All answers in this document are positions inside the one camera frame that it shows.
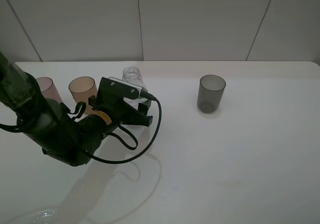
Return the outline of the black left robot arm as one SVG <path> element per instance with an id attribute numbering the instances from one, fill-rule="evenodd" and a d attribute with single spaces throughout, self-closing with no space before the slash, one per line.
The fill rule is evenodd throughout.
<path id="1" fill-rule="evenodd" d="M 1 125 L 24 133 L 45 155 L 73 167 L 95 158 L 102 140 L 126 125 L 150 126 L 148 115 L 155 97 L 143 87 L 109 77 L 100 80 L 97 95 L 78 102 L 74 112 L 63 103 L 45 98 L 35 78 L 0 58 L 0 101 L 15 112 L 15 125 Z"/>

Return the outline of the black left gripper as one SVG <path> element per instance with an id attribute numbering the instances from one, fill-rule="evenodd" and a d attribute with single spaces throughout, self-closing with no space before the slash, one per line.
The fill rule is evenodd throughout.
<path id="1" fill-rule="evenodd" d="M 148 115 L 151 101 L 138 104 L 138 109 L 127 104 L 124 99 L 109 92 L 109 82 L 103 77 L 100 80 L 96 98 L 90 98 L 93 114 L 102 118 L 106 125 L 136 125 L 149 127 L 153 116 Z"/>

